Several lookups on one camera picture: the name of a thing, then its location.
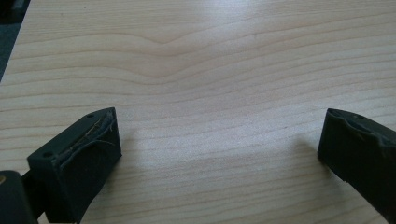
clamp jaw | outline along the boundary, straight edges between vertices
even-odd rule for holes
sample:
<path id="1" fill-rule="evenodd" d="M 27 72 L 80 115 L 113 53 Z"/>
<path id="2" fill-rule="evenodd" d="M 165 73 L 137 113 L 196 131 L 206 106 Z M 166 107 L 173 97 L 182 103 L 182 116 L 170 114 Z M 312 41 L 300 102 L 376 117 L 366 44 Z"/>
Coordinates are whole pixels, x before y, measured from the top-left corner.
<path id="1" fill-rule="evenodd" d="M 0 172 L 1 222 L 77 222 L 121 157 L 114 107 L 79 119 L 28 158 L 30 171 Z"/>
<path id="2" fill-rule="evenodd" d="M 318 157 L 396 223 L 396 132 L 361 115 L 328 109 Z"/>

light wood surface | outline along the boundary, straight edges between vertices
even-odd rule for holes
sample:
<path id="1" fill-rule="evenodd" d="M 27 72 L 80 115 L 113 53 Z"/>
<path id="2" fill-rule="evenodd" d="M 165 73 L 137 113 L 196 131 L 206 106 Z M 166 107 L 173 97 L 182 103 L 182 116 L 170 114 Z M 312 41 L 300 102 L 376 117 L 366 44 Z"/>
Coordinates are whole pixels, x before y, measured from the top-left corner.
<path id="1" fill-rule="evenodd" d="M 394 0 L 32 0 L 0 170 L 115 106 L 123 157 L 83 223 L 386 223 L 317 147 L 328 107 L 395 130 L 395 88 Z"/>

wooden table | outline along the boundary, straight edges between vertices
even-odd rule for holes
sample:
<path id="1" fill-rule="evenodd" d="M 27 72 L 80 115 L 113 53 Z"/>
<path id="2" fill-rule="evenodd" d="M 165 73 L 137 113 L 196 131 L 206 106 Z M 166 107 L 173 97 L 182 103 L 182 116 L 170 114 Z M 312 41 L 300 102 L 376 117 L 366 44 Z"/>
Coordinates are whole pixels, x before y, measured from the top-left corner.
<path id="1" fill-rule="evenodd" d="M 123 157 L 83 223 L 385 223 L 317 147 L 328 107 L 395 130 L 395 88 L 393 0 L 33 0 L 0 170 L 115 106 Z"/>

